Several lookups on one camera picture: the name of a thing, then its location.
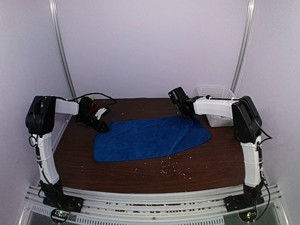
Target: aluminum frame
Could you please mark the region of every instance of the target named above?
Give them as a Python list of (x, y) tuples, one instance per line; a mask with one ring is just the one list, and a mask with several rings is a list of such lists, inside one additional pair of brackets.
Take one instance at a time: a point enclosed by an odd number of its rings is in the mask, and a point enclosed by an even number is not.
[(242, 45), (240, 47), (238, 63), (235, 69), (233, 81), (230, 88), (235, 95), (239, 90), (242, 73), (245, 67), (245, 57), (246, 57), (247, 50), (249, 48), (250, 39), (253, 30), (255, 7), (256, 7), (256, 0), (249, 0)]
[(62, 42), (60, 23), (59, 23), (57, 8), (56, 8), (56, 0), (49, 0), (49, 3), (50, 3), (50, 11), (51, 11), (51, 16), (52, 16), (55, 34), (56, 34), (56, 40), (57, 40), (58, 49), (59, 49), (59, 53), (60, 53), (60, 60), (61, 60), (61, 64), (62, 64), (64, 74), (66, 77), (67, 86), (72, 95), (72, 98), (76, 98), (77, 95), (76, 95), (75, 88), (74, 88), (74, 85), (72, 82), (71, 74), (69, 71), (69, 66), (67, 63), (66, 53), (65, 53), (63, 42)]
[[(26, 225), (30, 215), (28, 211), (40, 214), (44, 212), (44, 215), (48, 215), (52, 210), (50, 206), (43, 205), (43, 199), (38, 197), (39, 189), (40, 187), (29, 187), (19, 225)], [(227, 212), (223, 198), (243, 193), (243, 186), (167, 194), (117, 194), (72, 188), (63, 190), (67, 195), (84, 199), (82, 212), (72, 212), (68, 220), (71, 223), (85, 224), (82, 221), (86, 220), (91, 222), (90, 224), (102, 221), (107, 224), (169, 225), (181, 222), (192, 224), (195, 221), (216, 219), (219, 216), (238, 213), (237, 211)], [(276, 204), (281, 224), (288, 225), (278, 186), (269, 186), (269, 190), (270, 202)], [(262, 205), (266, 205), (268, 192), (265, 188), (262, 189), (262, 195), (265, 198), (265, 203)]]

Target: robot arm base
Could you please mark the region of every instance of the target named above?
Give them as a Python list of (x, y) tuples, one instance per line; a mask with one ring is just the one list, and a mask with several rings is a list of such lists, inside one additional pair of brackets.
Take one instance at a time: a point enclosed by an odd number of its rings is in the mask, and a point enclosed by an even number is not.
[(261, 183), (256, 187), (249, 187), (244, 184), (243, 194), (224, 198), (227, 212), (242, 210), (264, 203), (264, 198), (261, 192), (262, 187), (263, 181), (261, 181)]

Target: white wall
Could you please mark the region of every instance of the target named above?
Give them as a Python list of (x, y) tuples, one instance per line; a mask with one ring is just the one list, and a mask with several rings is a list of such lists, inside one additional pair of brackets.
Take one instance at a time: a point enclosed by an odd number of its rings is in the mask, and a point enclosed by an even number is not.
[[(39, 178), (25, 116), (35, 95), (70, 97), (48, 0), (0, 3), (0, 224), (13, 225)], [(59, 117), (53, 139), (66, 117)]]
[(78, 95), (165, 97), (182, 86), (231, 86), (244, 0), (65, 0), (57, 8)]
[(264, 168), (291, 216), (300, 209), (300, 1), (260, 1), (238, 96), (253, 98), (263, 128)]

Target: white backdrop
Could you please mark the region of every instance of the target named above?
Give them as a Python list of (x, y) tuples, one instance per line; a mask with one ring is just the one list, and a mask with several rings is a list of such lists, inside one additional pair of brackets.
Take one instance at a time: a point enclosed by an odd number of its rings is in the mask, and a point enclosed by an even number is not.
[(182, 86), (230, 87), (244, 0), (60, 0), (61, 32), (77, 95), (167, 97)]

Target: vertical metal pole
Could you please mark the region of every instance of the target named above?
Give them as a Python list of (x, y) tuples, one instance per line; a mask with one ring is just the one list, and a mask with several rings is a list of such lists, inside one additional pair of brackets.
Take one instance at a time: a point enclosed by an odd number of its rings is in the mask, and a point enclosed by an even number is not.
[(75, 88), (74, 88), (74, 85), (73, 85), (73, 82), (71, 79), (65, 50), (64, 50), (63, 43), (62, 43), (61, 32), (60, 32), (60, 23), (59, 23), (58, 14), (57, 14), (57, 8), (56, 8), (56, 0), (49, 0), (49, 3), (50, 3), (50, 10), (51, 10), (51, 16), (52, 16), (52, 20), (53, 20), (53, 24), (54, 24), (54, 29), (55, 29), (55, 33), (56, 33), (57, 44), (58, 44), (58, 48), (59, 48), (59, 52), (60, 52), (60, 60), (61, 60), (62, 67), (63, 67), (65, 77), (67, 80), (67, 85), (69, 87), (69, 91), (71, 92), (72, 98), (76, 98), (77, 96), (76, 96)]
[(249, 46), (250, 37), (252, 34), (255, 5), (256, 5), (256, 0), (249, 0), (245, 28), (244, 28), (244, 35), (243, 35), (242, 45), (240, 48), (240, 55), (238, 58), (238, 63), (235, 69), (235, 73), (231, 85), (231, 90), (235, 95), (239, 90), (241, 76), (242, 76), (243, 68), (245, 66), (245, 57)]

